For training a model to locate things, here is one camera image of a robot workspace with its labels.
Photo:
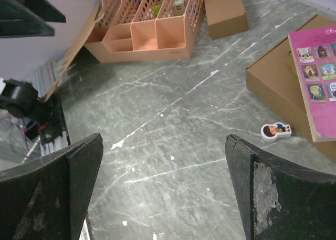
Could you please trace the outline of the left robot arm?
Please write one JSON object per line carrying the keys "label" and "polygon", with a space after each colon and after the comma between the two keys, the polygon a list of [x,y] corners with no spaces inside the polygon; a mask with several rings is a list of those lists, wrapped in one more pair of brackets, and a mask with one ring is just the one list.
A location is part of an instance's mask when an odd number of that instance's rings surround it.
{"label": "left robot arm", "polygon": [[38,97],[31,83],[14,79],[1,79],[1,109],[15,118],[31,120],[38,135],[43,135],[53,115],[52,107]]}

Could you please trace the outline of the cardboard box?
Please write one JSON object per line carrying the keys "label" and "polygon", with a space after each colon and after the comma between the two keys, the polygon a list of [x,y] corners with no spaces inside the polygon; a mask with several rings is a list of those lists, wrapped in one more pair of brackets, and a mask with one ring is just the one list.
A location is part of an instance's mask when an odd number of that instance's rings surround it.
{"label": "cardboard box", "polygon": [[81,50],[89,38],[96,23],[103,18],[103,9],[104,7],[102,5],[96,5],[80,33],[76,37],[75,41],[64,54],[63,58],[52,65],[52,69],[56,73],[56,81],[50,86],[48,93],[45,95],[44,102],[47,102],[52,94],[56,91],[58,84],[62,80],[64,74],[68,70],[77,53]]}

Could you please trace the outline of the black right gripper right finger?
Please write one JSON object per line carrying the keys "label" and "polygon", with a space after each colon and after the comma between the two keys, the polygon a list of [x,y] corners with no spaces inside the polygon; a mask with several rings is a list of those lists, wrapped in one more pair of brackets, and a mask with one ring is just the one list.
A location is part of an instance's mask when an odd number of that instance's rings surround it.
{"label": "black right gripper right finger", "polygon": [[235,134],[226,138],[225,155],[246,239],[335,239],[335,175]]}

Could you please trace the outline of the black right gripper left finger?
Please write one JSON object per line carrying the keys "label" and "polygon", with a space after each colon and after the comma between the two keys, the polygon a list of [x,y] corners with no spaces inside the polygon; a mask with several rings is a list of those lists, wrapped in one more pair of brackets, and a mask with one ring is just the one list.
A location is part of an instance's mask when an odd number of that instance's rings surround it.
{"label": "black right gripper left finger", "polygon": [[1,172],[1,239],[79,239],[103,156],[94,133]]}

